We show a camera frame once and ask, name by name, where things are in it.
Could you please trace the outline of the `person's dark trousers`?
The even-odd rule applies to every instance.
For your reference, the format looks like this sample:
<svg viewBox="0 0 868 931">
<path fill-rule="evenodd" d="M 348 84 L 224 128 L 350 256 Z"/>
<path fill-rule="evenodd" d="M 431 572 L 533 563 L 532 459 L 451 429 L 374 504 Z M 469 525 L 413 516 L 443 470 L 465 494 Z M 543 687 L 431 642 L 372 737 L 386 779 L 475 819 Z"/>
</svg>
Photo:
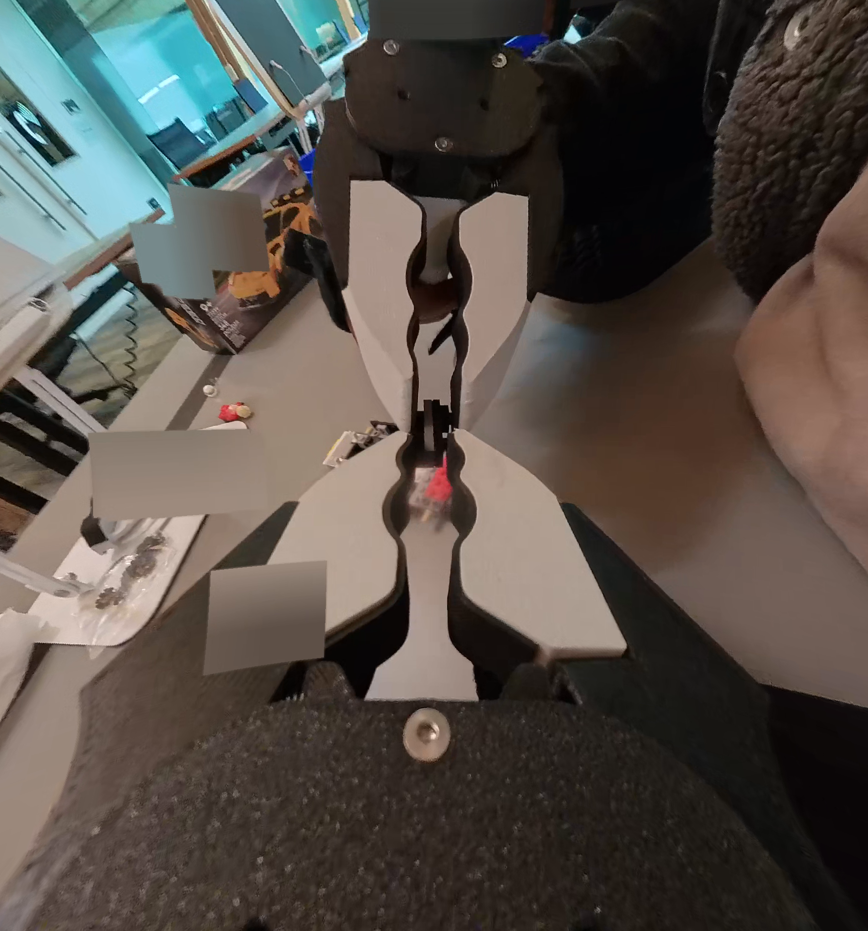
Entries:
<svg viewBox="0 0 868 931">
<path fill-rule="evenodd" d="M 766 686 L 791 802 L 868 927 L 868 707 Z"/>
</svg>

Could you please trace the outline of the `computer monitor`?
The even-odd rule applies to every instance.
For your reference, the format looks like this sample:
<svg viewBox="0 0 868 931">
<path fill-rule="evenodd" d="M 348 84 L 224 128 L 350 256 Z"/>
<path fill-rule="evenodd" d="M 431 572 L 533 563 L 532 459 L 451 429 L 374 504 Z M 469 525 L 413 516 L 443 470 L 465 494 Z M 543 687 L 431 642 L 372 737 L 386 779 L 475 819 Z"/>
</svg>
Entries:
<svg viewBox="0 0 868 931">
<path fill-rule="evenodd" d="M 307 119 L 312 116 L 322 133 L 332 88 L 297 29 L 276 1 L 217 1 L 211 7 L 268 96 L 293 124 L 302 151 L 313 151 Z"/>
</svg>

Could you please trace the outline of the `clear bag of black parts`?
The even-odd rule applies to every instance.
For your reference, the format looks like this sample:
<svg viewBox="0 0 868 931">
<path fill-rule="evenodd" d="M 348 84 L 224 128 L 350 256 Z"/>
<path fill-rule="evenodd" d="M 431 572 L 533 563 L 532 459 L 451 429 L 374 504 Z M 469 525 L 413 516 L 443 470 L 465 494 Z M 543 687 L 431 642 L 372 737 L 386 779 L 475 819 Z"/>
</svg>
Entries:
<svg viewBox="0 0 868 931">
<path fill-rule="evenodd" d="M 56 603 L 48 622 L 54 641 L 111 647 L 132 639 L 159 605 L 178 555 L 168 519 L 140 525 L 102 553 L 77 542 L 56 576 L 79 581 L 86 590 Z"/>
</svg>

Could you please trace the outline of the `toy brick car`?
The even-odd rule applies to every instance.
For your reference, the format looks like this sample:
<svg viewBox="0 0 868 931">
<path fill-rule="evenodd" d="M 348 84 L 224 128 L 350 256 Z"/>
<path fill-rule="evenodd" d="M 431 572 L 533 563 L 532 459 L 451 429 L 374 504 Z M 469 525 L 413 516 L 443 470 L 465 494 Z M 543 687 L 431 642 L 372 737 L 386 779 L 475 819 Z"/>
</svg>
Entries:
<svg viewBox="0 0 868 931">
<path fill-rule="evenodd" d="M 362 430 L 345 430 L 329 448 L 323 466 L 340 466 L 396 432 L 397 426 L 385 421 L 370 421 Z M 416 465 L 414 476 L 408 498 L 413 516 L 422 523 L 441 527 L 448 517 L 452 494 L 446 458 L 435 465 Z"/>
</svg>

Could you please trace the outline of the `office chair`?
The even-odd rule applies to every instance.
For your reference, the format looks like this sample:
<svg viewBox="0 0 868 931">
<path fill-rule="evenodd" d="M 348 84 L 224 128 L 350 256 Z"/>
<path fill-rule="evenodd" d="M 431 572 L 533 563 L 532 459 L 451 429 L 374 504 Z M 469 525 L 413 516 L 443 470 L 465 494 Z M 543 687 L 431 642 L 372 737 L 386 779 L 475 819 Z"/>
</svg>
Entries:
<svg viewBox="0 0 868 931">
<path fill-rule="evenodd" d="M 180 118 L 148 134 L 147 138 L 176 173 L 204 157 L 216 143 L 215 137 L 207 129 L 195 132 Z"/>
</svg>

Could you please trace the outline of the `grey desk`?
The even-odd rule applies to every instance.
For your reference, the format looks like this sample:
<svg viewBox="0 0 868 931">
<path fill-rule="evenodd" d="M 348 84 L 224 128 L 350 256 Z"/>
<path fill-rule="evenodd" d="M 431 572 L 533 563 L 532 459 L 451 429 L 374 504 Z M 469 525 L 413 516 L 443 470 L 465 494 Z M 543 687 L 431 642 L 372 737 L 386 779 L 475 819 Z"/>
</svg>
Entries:
<svg viewBox="0 0 868 931">
<path fill-rule="evenodd" d="M 620 302 L 540 296 L 475 433 L 583 510 L 755 678 L 868 707 L 868 577 L 743 399 L 733 350 L 750 309 L 708 244 Z M 165 610 L 322 475 L 343 430 L 385 415 L 310 286 L 241 355 L 178 343 L 114 427 L 212 424 L 197 389 L 216 364 L 277 477 L 265 510 L 206 522 Z"/>
</svg>

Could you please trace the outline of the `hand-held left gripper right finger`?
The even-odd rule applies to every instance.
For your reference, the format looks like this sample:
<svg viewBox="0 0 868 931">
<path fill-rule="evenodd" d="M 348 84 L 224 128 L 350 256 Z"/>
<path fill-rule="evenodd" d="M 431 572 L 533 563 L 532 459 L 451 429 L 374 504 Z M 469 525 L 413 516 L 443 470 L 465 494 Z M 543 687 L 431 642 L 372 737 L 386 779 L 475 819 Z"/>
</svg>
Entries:
<svg viewBox="0 0 868 931">
<path fill-rule="evenodd" d="M 466 430 L 451 434 L 447 624 L 477 697 L 498 697 L 520 666 L 628 655 L 603 588 L 557 496 Z"/>
</svg>

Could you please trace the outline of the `person's right forearm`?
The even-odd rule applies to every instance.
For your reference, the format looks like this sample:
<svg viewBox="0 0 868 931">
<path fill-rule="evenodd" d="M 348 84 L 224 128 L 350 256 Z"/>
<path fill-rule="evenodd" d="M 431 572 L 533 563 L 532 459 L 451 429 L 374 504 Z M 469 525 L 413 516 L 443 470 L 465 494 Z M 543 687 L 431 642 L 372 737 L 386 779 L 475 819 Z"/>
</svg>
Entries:
<svg viewBox="0 0 868 931">
<path fill-rule="evenodd" d="M 587 37 L 550 43 L 533 58 L 569 209 L 603 213 L 710 169 L 702 96 L 718 6 L 617 2 Z"/>
</svg>

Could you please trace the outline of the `black quilted pad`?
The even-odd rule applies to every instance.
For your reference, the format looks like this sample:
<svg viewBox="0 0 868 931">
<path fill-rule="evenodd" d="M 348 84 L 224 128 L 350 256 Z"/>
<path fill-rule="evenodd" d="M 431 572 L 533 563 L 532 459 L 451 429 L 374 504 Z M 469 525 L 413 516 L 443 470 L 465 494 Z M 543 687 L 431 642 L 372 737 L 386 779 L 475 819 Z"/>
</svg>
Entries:
<svg viewBox="0 0 868 931">
<path fill-rule="evenodd" d="M 568 224 L 554 267 L 538 292 L 580 305 L 628 297 L 673 268 L 709 234 L 707 208 Z"/>
</svg>

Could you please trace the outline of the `person's pale sweatshirt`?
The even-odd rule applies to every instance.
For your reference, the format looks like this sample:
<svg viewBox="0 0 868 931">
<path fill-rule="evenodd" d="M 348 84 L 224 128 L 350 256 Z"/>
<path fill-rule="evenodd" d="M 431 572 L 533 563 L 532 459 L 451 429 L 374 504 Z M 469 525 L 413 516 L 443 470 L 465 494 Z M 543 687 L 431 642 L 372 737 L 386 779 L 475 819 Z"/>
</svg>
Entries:
<svg viewBox="0 0 868 931">
<path fill-rule="evenodd" d="M 736 365 L 777 458 L 868 576 L 868 163 L 758 303 Z"/>
</svg>

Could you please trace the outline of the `person's dark fleece jacket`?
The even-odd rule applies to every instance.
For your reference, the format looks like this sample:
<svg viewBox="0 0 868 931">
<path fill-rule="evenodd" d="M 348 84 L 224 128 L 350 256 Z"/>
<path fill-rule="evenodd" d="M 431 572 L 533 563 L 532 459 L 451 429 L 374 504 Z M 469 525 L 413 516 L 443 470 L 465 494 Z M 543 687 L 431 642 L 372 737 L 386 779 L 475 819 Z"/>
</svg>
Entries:
<svg viewBox="0 0 868 931">
<path fill-rule="evenodd" d="M 706 90 L 712 238 L 759 302 L 868 162 L 868 1 L 721 2 Z"/>
</svg>

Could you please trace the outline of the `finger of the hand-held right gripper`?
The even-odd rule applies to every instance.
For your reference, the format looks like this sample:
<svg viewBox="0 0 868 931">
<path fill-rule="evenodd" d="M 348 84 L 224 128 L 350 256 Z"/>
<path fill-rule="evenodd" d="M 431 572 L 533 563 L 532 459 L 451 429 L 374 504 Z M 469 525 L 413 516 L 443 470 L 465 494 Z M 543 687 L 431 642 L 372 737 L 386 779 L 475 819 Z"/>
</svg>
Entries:
<svg viewBox="0 0 868 931">
<path fill-rule="evenodd" d="M 371 385 L 390 421 L 412 428 L 417 368 L 409 336 L 409 273 L 423 243 L 421 206 L 384 180 L 350 183 L 347 314 Z"/>
<path fill-rule="evenodd" d="M 472 428 L 498 394 L 530 310 L 528 198 L 492 193 L 461 210 L 449 259 L 460 286 L 451 415 L 454 427 Z"/>
</svg>

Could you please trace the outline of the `white side table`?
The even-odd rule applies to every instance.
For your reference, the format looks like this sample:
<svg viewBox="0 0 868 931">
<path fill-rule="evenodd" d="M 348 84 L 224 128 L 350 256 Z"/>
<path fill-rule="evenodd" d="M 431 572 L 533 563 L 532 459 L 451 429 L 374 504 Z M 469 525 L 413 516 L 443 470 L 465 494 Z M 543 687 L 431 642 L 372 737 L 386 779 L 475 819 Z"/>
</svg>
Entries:
<svg viewBox="0 0 868 931">
<path fill-rule="evenodd" d="M 78 463 L 52 439 L 82 454 L 104 427 L 33 359 L 74 310 L 68 273 L 0 238 L 0 442 L 44 469 L 69 477 Z"/>
</svg>

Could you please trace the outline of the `white rounded tray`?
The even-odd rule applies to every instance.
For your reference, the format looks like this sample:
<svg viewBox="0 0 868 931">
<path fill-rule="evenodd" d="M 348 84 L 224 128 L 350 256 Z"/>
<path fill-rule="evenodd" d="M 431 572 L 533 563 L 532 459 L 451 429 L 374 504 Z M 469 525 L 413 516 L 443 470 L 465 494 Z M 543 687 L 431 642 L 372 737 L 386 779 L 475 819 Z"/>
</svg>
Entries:
<svg viewBox="0 0 868 931">
<path fill-rule="evenodd" d="M 103 431 L 89 439 L 89 510 L 68 553 L 79 541 L 102 553 L 132 536 L 140 525 L 170 520 L 179 555 L 151 619 L 207 517 L 250 510 L 265 502 L 261 438 L 236 422 L 202 430 Z M 79 591 L 68 596 L 40 594 L 29 614 L 48 623 L 59 600 L 76 599 L 86 590 L 79 581 L 58 581 L 77 583 Z M 47 634 L 49 641 L 38 644 L 66 646 L 54 641 L 52 628 Z M 71 646 L 91 651 L 110 648 Z"/>
</svg>

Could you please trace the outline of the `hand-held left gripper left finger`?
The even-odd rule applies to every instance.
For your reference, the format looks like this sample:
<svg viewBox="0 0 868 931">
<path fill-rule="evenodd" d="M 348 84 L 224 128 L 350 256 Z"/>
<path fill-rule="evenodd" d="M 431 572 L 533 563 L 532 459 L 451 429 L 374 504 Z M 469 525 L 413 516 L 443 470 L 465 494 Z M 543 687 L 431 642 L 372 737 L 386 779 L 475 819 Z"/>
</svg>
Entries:
<svg viewBox="0 0 868 931">
<path fill-rule="evenodd" d="M 323 563 L 324 658 L 359 697 L 405 644 L 410 594 L 402 532 L 407 524 L 402 430 L 318 480 L 300 498 L 269 564 Z"/>
</svg>

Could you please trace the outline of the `toy car set box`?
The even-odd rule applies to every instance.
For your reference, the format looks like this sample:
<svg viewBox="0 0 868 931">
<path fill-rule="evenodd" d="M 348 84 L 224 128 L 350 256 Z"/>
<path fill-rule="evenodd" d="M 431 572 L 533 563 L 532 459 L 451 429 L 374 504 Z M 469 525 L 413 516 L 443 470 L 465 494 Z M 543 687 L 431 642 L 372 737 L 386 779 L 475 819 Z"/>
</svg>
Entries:
<svg viewBox="0 0 868 931">
<path fill-rule="evenodd" d="M 311 185 L 291 147 L 256 156 L 213 188 L 176 184 L 173 220 L 138 225 L 117 268 L 197 346 L 236 355 L 308 284 L 286 247 L 323 239 Z"/>
</svg>

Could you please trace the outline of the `black toy brick piece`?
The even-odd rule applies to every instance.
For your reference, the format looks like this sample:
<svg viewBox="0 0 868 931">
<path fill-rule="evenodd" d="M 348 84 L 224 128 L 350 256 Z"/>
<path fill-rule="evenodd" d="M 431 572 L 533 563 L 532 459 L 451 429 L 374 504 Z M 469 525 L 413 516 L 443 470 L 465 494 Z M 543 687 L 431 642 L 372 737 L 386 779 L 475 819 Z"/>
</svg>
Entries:
<svg viewBox="0 0 868 931">
<path fill-rule="evenodd" d="M 452 431 L 450 408 L 437 400 L 424 400 L 416 420 L 417 465 L 437 468 L 443 465 Z"/>
</svg>

